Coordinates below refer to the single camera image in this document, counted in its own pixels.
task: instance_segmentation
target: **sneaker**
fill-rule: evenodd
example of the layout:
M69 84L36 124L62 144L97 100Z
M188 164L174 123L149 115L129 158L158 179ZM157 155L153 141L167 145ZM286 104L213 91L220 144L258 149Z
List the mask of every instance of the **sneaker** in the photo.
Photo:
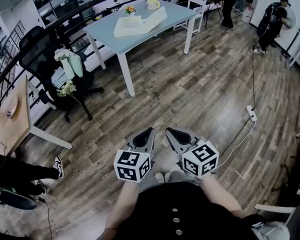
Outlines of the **sneaker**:
M254 48L254 50L253 50L253 53L255 53L255 54L259 54L259 53L260 53L260 51L259 51L257 48Z
M259 48L260 53L263 53L264 55L268 55L269 53L265 50L262 50L261 48Z
M62 179L64 177L64 167L59 156L55 157L53 168L59 171L59 179Z
M34 185L40 185L41 188L42 188L42 195L45 195L47 193L47 190L46 188L44 187L44 185L42 184L41 180L40 179L37 179L34 181Z
M154 177L158 180L159 183L165 183L164 175L161 172L156 173Z
M167 172L165 175L164 175L164 182L167 183L170 179L170 175L171 175L171 172Z

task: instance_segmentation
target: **flower vase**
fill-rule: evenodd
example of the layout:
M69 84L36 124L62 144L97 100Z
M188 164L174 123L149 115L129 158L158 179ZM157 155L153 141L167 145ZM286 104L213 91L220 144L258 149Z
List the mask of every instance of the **flower vase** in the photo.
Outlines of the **flower vase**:
M80 56L77 54L71 54L68 57L68 62L72 68L72 71L80 78L84 76L84 72L82 69L82 62Z
M64 73L66 75L66 78L68 78L69 80L71 80L72 78L75 77L75 73L72 70L72 67L70 66L69 62L68 62L68 58L65 58L63 60L61 60L62 63L62 67L64 70Z

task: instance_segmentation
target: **small potted plant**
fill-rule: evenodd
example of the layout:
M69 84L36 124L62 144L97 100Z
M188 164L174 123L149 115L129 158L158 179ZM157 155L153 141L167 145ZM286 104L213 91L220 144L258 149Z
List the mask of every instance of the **small potted plant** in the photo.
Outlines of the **small potted plant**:
M128 16L135 16L136 10L133 6L127 6L125 8L125 13L128 14Z

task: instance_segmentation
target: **black office chair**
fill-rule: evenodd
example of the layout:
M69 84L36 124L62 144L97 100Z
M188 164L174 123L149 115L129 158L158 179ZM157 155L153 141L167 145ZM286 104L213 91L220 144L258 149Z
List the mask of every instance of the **black office chair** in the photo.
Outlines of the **black office chair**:
M52 84L51 77L59 67L62 67L60 61L55 61L55 50L62 48L56 33L53 30L47 32L40 26L32 28L19 43L20 52L24 53L19 60L20 66L32 73L42 83L44 90L49 92L51 100L46 92L41 89L39 98L44 103L50 102L57 108L66 111L64 119L69 122L68 117L71 109L77 102L72 97L59 97L57 88ZM102 87L88 89L94 81L94 75L86 70L85 64L82 61L83 77L75 77L72 79L76 91L73 92L75 98L80 102L84 111L88 116L88 120L92 120L92 116L87 109L83 97L93 93L103 93Z
M21 210L37 208L36 201L30 195L17 193L13 188L0 187L0 204L5 204Z

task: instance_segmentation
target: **black cable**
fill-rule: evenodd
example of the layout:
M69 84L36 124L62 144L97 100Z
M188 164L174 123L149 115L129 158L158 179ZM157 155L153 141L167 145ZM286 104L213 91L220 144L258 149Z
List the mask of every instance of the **black cable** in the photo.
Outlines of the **black cable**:
M52 230L51 230L51 224L50 224L50 209L47 202L45 202L46 207L48 208L48 223L49 223L49 229L50 229L50 239L52 240Z
M4 156L4 161L3 163L0 165L0 167L4 166L6 160L7 160L7 156L5 155L5 151L6 151L6 146L0 141L1 145L4 146L4 150L3 150L3 156Z
M253 85L253 101L254 101L254 107L252 111L256 109L256 95L255 95L255 58L254 58L254 52L252 51L252 85Z
M39 200L40 202L46 204L46 207L48 208L48 223L49 223L49 229L50 229L50 239L52 240L52 230L51 230L51 224L50 224L50 208L49 208L49 205L48 205L47 201L45 199L43 199L42 197L39 197L38 199L34 199L34 200Z
M242 126L242 128L240 129L240 131L236 134L236 136L233 138L233 140L230 142L230 144L225 148L225 150L222 152L222 154L220 155L220 157L222 157L224 155L224 153L227 151L227 149L232 145L232 143L235 142L236 138L239 136L239 134L242 132L242 130L245 128L245 126L247 125L247 123L250 121L251 117L249 117L249 119L244 123L244 125Z

